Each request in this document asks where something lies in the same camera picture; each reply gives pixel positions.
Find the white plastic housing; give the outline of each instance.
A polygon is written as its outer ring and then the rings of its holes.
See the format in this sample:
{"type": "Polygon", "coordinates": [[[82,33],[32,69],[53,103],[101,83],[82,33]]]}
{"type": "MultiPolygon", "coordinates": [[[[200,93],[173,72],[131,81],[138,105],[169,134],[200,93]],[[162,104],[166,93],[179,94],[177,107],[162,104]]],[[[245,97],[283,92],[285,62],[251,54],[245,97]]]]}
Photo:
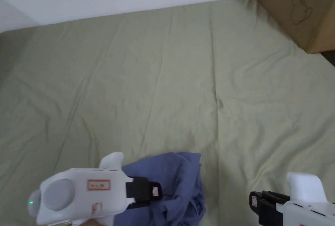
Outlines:
{"type": "MultiPolygon", "coordinates": [[[[40,185],[41,206],[36,222],[39,225],[70,223],[121,213],[131,202],[134,202],[133,199],[127,198],[125,185],[126,182],[132,181],[133,179],[126,176],[124,172],[115,170],[74,168],[60,172],[40,185]],[[66,208],[53,211],[46,206],[44,192],[49,185],[61,179],[73,185],[75,194],[66,208]]],[[[58,192],[53,195],[63,196],[64,193],[58,192]]]]}

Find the wrinkled fabric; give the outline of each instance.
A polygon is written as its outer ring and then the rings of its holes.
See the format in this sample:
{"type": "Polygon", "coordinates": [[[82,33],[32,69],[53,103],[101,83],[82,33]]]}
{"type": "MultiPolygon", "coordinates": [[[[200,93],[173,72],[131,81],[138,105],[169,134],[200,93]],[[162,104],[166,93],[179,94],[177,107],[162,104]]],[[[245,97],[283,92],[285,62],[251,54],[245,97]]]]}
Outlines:
{"type": "Polygon", "coordinates": [[[256,0],[224,0],[0,34],[0,225],[73,167],[200,153],[200,225],[259,226],[253,190],[289,171],[335,201],[335,68],[256,0]]]}
{"type": "Polygon", "coordinates": [[[114,225],[198,225],[206,211],[199,160],[200,154],[167,153],[124,166],[128,176],[160,183],[163,197],[149,207],[116,215],[114,225]]]}

